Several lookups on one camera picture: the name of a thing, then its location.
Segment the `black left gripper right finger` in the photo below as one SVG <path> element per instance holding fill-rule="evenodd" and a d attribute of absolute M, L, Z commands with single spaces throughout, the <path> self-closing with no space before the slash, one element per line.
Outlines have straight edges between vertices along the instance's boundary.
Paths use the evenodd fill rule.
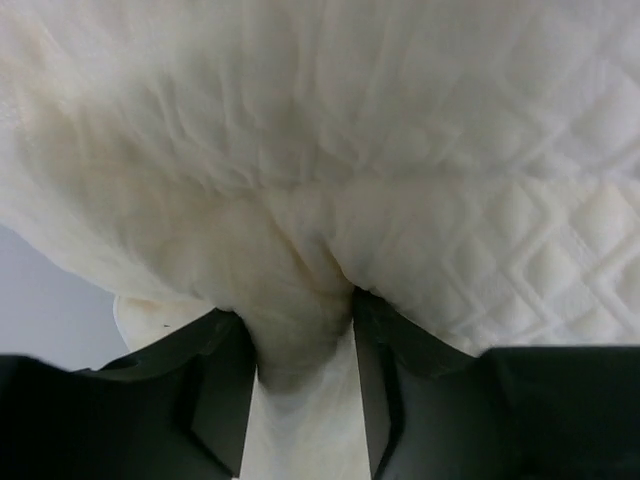
<path fill-rule="evenodd" d="M 493 348 L 471 357 L 356 290 L 376 479 L 635 479 L 639 350 Z"/>

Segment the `cream quilted pillow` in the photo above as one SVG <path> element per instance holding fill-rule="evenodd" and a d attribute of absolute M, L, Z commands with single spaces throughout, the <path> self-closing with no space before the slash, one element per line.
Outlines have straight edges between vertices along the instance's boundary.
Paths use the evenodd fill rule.
<path fill-rule="evenodd" d="M 1 222 L 132 349 L 258 350 L 241 475 L 365 479 L 351 295 L 476 356 L 639 341 L 635 1 L 5 1 Z"/>

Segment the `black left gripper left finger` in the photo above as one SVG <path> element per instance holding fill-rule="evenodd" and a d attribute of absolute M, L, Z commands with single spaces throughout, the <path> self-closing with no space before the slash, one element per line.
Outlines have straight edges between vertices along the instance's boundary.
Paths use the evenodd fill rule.
<path fill-rule="evenodd" d="M 5 479 L 233 479 L 255 350 L 215 310 L 99 370 L 1 359 Z"/>

